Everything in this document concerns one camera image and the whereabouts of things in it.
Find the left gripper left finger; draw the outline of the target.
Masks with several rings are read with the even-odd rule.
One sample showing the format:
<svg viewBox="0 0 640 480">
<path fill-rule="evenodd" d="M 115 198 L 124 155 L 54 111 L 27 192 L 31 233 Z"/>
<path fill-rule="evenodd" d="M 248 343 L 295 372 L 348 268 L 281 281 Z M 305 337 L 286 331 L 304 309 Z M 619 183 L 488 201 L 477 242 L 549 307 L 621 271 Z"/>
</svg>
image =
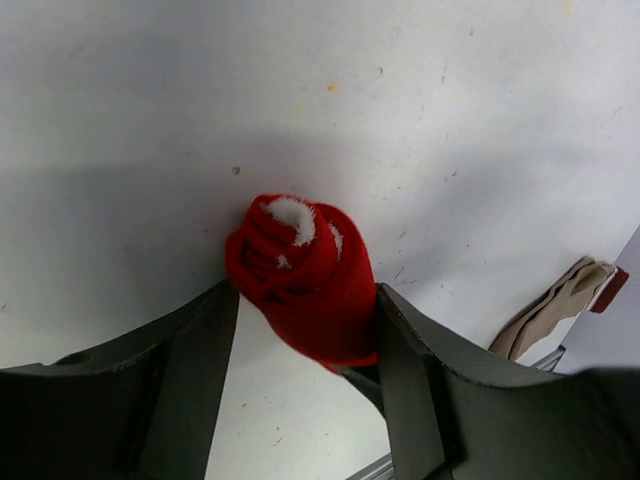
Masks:
<svg viewBox="0 0 640 480">
<path fill-rule="evenodd" d="M 3 369 L 2 477 L 204 478 L 238 307 L 220 282 L 101 345 Z"/>
</svg>

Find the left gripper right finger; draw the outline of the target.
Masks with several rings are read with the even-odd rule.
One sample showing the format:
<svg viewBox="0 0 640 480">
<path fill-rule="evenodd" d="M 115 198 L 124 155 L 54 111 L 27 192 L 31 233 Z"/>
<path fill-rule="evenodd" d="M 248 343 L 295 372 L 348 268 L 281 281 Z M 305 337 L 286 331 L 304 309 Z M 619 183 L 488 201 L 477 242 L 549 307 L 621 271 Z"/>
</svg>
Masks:
<svg viewBox="0 0 640 480">
<path fill-rule="evenodd" d="M 378 361 L 342 377 L 383 416 L 399 479 L 635 479 L 639 373 L 501 358 L 377 288 Z"/>
</svg>

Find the red christmas sock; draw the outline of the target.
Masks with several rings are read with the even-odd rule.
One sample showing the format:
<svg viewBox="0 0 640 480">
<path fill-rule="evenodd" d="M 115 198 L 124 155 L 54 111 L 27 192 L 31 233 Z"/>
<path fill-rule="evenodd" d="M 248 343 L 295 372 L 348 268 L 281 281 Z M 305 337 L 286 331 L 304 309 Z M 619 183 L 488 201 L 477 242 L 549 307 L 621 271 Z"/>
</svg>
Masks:
<svg viewBox="0 0 640 480">
<path fill-rule="evenodd" d="M 328 204 L 263 194 L 225 242 L 231 284 L 291 348 L 330 371 L 377 362 L 376 284 L 352 219 Z"/>
</svg>

